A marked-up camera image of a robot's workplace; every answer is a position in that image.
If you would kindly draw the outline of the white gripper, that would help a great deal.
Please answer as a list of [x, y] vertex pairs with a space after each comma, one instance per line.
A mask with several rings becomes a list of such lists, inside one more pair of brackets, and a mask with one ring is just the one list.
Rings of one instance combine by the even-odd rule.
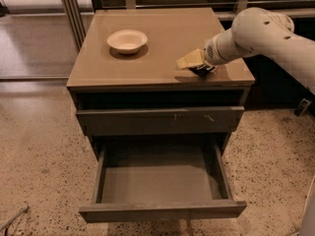
[[178, 69], [198, 67], [205, 63], [205, 59], [211, 65], [226, 64], [231, 61], [233, 41], [226, 32], [221, 32], [207, 40], [204, 52], [195, 49], [176, 61]]

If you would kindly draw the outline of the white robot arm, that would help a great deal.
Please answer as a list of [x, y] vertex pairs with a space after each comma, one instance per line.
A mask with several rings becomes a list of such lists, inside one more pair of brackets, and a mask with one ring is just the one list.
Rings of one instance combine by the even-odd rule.
[[[286, 15], [260, 8], [240, 12], [231, 28], [205, 42], [204, 61], [212, 67], [262, 54], [314, 89], [314, 42], [294, 33]], [[237, 221], [242, 236], [315, 236], [314, 126], [272, 123], [265, 111], [251, 114], [238, 139], [247, 151], [236, 156], [240, 194], [250, 201]]]

